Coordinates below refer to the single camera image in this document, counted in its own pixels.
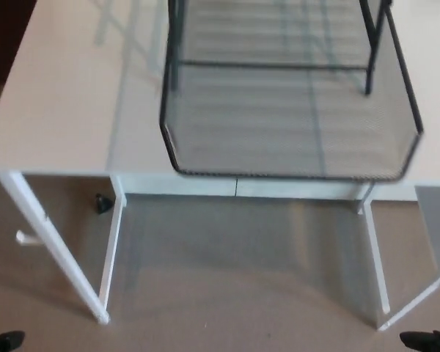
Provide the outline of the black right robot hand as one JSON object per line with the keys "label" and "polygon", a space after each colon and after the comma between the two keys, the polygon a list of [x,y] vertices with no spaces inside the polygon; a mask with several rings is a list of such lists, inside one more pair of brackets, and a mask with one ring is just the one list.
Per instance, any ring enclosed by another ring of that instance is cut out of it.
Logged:
{"label": "black right robot hand", "polygon": [[411,350],[421,352],[440,351],[440,331],[405,331],[400,333],[400,340]]}

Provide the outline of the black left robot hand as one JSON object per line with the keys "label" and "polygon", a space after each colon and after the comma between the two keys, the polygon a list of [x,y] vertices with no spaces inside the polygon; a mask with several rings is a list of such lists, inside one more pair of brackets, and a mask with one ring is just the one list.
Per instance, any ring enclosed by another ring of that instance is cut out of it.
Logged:
{"label": "black left robot hand", "polygon": [[8,331],[0,334],[0,352],[9,352],[20,348],[25,337],[24,331]]}

